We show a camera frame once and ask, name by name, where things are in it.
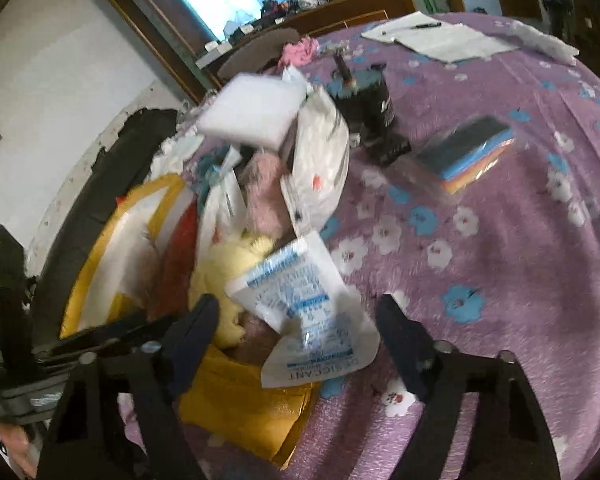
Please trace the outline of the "yellow plush toy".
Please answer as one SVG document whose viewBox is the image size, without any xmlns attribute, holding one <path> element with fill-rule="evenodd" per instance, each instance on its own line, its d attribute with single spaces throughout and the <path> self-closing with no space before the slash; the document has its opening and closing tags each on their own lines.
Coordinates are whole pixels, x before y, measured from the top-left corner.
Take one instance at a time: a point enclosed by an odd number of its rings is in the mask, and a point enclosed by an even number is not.
<svg viewBox="0 0 600 480">
<path fill-rule="evenodd" d="M 188 306 L 193 309 L 201 296 L 215 296 L 219 322 L 212 342 L 219 349 L 236 347 L 246 330 L 239 323 L 245 308 L 225 292 L 229 282 L 240 278 L 263 261 L 275 247 L 275 240 L 245 232 L 212 245 L 196 264 L 189 280 Z"/>
</svg>

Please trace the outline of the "white desiccant packet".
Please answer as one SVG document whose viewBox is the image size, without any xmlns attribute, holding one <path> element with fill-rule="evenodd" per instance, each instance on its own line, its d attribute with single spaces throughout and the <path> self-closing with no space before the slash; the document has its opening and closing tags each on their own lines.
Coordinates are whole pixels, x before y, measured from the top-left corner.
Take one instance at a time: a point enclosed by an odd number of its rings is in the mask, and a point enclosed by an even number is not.
<svg viewBox="0 0 600 480">
<path fill-rule="evenodd" d="M 315 231 L 227 283 L 225 293 L 279 334 L 261 368 L 265 389 L 338 378 L 377 356 L 378 330 Z"/>
</svg>

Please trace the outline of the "pink plush toy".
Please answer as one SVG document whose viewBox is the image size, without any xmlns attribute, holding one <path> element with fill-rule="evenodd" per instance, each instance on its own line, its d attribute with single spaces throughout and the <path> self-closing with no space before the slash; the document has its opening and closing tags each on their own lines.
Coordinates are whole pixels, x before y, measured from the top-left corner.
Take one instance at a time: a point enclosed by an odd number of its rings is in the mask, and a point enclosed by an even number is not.
<svg viewBox="0 0 600 480">
<path fill-rule="evenodd" d="M 249 231 L 280 240 L 291 230 L 289 212 L 280 187 L 280 180 L 287 174 L 285 163 L 276 154 L 260 151 L 251 157 L 240 177 Z"/>
</svg>

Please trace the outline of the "colourful sponge cloth stack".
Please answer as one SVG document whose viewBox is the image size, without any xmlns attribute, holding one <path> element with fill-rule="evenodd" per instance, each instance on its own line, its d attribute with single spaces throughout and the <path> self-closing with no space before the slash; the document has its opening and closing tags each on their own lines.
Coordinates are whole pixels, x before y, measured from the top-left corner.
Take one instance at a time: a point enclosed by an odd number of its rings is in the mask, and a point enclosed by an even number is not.
<svg viewBox="0 0 600 480">
<path fill-rule="evenodd" d="M 416 154 L 416 164 L 453 196 L 488 172 L 515 142 L 513 129 L 492 115 L 437 133 Z"/>
</svg>

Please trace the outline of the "white plastic snack bag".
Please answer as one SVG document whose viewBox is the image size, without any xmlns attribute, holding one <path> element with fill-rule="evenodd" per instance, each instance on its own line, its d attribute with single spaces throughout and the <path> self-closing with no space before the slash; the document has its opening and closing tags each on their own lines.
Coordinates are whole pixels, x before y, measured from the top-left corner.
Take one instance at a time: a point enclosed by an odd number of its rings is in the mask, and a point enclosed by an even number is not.
<svg viewBox="0 0 600 480">
<path fill-rule="evenodd" d="M 294 234 L 324 228 L 338 207 L 350 162 L 349 128 L 323 87 L 316 87 L 299 110 L 291 172 L 280 190 Z"/>
</svg>

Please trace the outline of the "white foam sponge block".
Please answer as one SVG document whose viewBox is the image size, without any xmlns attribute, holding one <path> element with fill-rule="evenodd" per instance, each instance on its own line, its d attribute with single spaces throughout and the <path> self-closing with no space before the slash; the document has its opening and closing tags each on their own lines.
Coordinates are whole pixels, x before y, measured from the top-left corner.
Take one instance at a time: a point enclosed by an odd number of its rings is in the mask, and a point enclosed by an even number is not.
<svg viewBox="0 0 600 480">
<path fill-rule="evenodd" d="M 239 74 L 199 116 L 204 136 L 278 152 L 306 99 L 306 82 Z"/>
</svg>

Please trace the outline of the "yellow storage box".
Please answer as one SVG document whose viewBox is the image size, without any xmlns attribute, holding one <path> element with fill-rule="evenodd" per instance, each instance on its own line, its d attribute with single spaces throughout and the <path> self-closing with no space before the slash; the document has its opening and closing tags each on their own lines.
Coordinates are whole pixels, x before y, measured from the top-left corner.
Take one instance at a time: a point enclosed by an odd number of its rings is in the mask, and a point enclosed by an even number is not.
<svg viewBox="0 0 600 480">
<path fill-rule="evenodd" d="M 177 174 L 132 188 L 72 286 L 60 338 L 137 312 L 151 321 L 186 313 L 189 280 L 201 259 L 196 203 Z M 245 318 L 246 311 L 239 323 Z M 252 349 L 247 341 L 246 330 L 236 347 L 210 344 L 192 385 L 178 398 L 178 416 L 187 426 L 285 469 L 313 412 L 317 388 L 262 388 L 261 368 L 275 336 L 257 337 Z"/>
</svg>

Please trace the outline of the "purple floral tablecloth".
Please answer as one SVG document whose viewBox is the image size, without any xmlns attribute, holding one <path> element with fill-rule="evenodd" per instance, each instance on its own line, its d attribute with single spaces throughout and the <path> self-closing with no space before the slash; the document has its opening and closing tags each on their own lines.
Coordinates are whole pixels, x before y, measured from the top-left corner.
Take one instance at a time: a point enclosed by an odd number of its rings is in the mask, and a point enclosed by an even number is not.
<svg viewBox="0 0 600 480">
<path fill-rule="evenodd" d="M 539 52 L 442 64 L 362 27 L 332 32 L 349 63 L 380 63 L 411 144 L 493 115 L 516 140 L 459 198 L 352 154 L 322 237 L 367 309 L 391 294 L 460 350 L 513 351 L 542 406 L 562 478 L 600 449 L 600 78 Z"/>
</svg>

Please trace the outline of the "white paper sheets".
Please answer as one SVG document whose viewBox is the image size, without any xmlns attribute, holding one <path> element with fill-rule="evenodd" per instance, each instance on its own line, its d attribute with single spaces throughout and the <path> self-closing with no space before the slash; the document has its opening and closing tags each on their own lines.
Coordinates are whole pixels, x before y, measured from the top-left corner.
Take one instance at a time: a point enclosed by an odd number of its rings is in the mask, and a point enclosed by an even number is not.
<svg viewBox="0 0 600 480">
<path fill-rule="evenodd" d="M 442 26 L 411 29 L 415 25 L 431 22 L 441 22 Z M 442 63 L 490 58 L 519 49 L 516 44 L 488 36 L 467 25 L 451 24 L 419 11 L 366 30 L 362 37 L 381 44 L 397 44 Z"/>
</svg>

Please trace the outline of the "pink fluffy cloth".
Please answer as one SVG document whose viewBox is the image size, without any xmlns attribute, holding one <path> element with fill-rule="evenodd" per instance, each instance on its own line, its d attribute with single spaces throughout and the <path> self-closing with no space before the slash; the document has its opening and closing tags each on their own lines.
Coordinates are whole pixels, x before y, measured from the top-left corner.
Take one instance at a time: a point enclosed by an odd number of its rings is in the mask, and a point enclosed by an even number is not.
<svg viewBox="0 0 600 480">
<path fill-rule="evenodd" d="M 294 44 L 283 46 L 277 66 L 279 68 L 305 66 L 317 57 L 318 50 L 320 50 L 320 43 L 315 38 L 304 36 Z"/>
</svg>

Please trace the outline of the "black pen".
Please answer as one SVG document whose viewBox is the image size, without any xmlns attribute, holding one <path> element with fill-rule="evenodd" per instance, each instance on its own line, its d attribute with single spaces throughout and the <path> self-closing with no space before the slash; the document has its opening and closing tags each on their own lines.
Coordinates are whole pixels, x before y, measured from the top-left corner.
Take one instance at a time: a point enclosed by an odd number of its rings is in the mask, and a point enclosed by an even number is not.
<svg viewBox="0 0 600 480">
<path fill-rule="evenodd" d="M 415 26 L 411 27 L 411 29 L 428 29 L 428 28 L 438 28 L 441 26 L 442 26 L 441 22 L 431 22 L 431 23 L 415 25 Z"/>
</svg>

